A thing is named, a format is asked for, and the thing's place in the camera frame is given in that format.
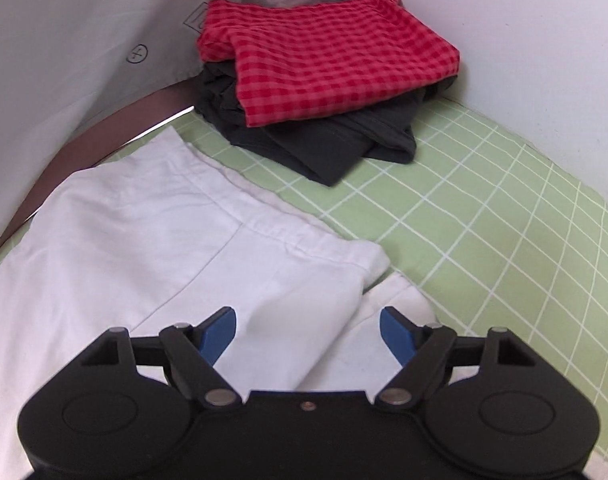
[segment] pile of clothes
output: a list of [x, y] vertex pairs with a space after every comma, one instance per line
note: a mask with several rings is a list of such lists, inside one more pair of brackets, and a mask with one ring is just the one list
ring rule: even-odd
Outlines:
[[401, 0], [213, 0], [198, 49], [196, 110], [232, 145], [327, 186], [363, 157], [411, 162], [411, 120], [460, 65]]

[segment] green surface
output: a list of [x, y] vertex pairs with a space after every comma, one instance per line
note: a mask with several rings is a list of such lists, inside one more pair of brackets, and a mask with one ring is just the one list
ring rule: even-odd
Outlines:
[[608, 458], [608, 207], [596, 192], [521, 138], [447, 100], [418, 115], [413, 164], [365, 160], [332, 189], [230, 147], [196, 114], [172, 124], [207, 155], [343, 237], [382, 244], [393, 268], [460, 333], [509, 326], [595, 403], [598, 450]]

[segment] red gingham shirt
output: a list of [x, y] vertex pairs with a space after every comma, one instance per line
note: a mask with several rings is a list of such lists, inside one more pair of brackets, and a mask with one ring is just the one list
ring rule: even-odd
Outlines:
[[247, 126], [357, 110], [455, 75], [460, 53], [400, 0], [292, 9], [213, 0], [203, 61], [235, 59]]

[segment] black cloth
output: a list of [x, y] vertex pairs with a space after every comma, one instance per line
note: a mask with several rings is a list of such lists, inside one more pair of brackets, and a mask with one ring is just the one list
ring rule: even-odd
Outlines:
[[233, 61], [205, 63], [196, 82], [196, 111], [228, 142], [326, 186], [336, 184], [363, 156], [401, 164], [411, 162], [416, 145], [409, 124], [424, 97], [438, 90], [413, 90], [331, 117], [249, 128], [235, 93], [237, 74]]

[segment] folded red fabric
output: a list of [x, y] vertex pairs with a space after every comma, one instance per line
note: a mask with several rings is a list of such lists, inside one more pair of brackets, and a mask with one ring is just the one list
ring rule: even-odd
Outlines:
[[235, 59], [247, 126], [357, 110], [455, 75], [459, 51], [401, 6], [267, 8], [213, 0], [203, 61]]

